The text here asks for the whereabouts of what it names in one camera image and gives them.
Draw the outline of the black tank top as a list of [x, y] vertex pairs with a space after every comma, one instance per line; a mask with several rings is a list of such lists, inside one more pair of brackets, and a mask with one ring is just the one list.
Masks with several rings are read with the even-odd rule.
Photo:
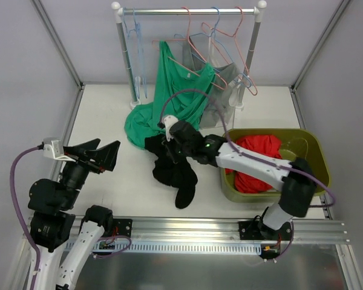
[[194, 199], [198, 178], [185, 157], [173, 162], [163, 145], [164, 139], [164, 135], [145, 138], [145, 149], [157, 157], [152, 175], [158, 182], [178, 189], [175, 206], [184, 209]]

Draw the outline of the green tank top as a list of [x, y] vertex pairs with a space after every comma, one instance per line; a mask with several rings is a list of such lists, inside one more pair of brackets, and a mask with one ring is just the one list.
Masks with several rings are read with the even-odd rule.
[[[166, 42], [161, 41], [159, 48], [154, 100], [136, 106], [127, 116], [124, 126], [127, 139], [140, 149], [145, 147], [146, 138], [165, 132], [158, 127], [158, 123], [163, 105], [171, 95], [184, 89], [197, 89], [210, 94], [214, 88], [215, 71], [210, 64], [205, 64], [194, 74], [173, 61], [174, 55]], [[198, 129], [207, 103], [208, 99], [198, 92], [182, 92], [167, 104], [164, 114], [185, 120]]]

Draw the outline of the red tank top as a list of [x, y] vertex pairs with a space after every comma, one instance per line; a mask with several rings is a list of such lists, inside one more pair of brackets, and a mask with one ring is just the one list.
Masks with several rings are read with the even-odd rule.
[[[257, 153], [276, 160], [282, 158], [280, 148], [281, 140], [274, 135], [243, 135], [235, 140], [235, 144], [239, 148], [253, 151], [255, 156]], [[275, 185], [274, 174], [272, 169], [265, 163], [260, 163], [250, 158], [242, 156], [239, 160], [244, 164], [238, 164], [235, 169], [226, 168], [224, 170], [226, 176], [234, 174], [234, 188], [243, 194], [258, 194], [275, 190], [275, 187], [268, 183], [272, 181]]]

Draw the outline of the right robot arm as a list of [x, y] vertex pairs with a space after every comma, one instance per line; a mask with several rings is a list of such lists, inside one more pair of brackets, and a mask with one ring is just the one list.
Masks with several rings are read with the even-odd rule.
[[165, 145], [174, 162], [190, 157], [200, 164], [247, 174], [281, 193], [279, 201], [267, 207], [256, 227], [267, 240], [278, 238], [282, 226], [292, 218], [303, 218], [316, 192], [316, 179], [302, 158], [275, 159], [237, 146], [228, 136], [202, 136], [193, 126], [173, 115], [158, 123], [165, 130]]

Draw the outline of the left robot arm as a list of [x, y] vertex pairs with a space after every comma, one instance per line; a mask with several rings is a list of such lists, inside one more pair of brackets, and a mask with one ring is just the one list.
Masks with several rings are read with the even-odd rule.
[[58, 181], [40, 179], [29, 191], [28, 208], [34, 211], [30, 234], [36, 249], [31, 255], [34, 269], [28, 289], [74, 289], [93, 245], [114, 228], [112, 210], [93, 205], [85, 212], [79, 235], [65, 261], [61, 257], [70, 237], [77, 197], [89, 173], [113, 171], [120, 141], [99, 146], [96, 138], [76, 146], [63, 146], [61, 140], [46, 138], [41, 149], [44, 156], [65, 162]]

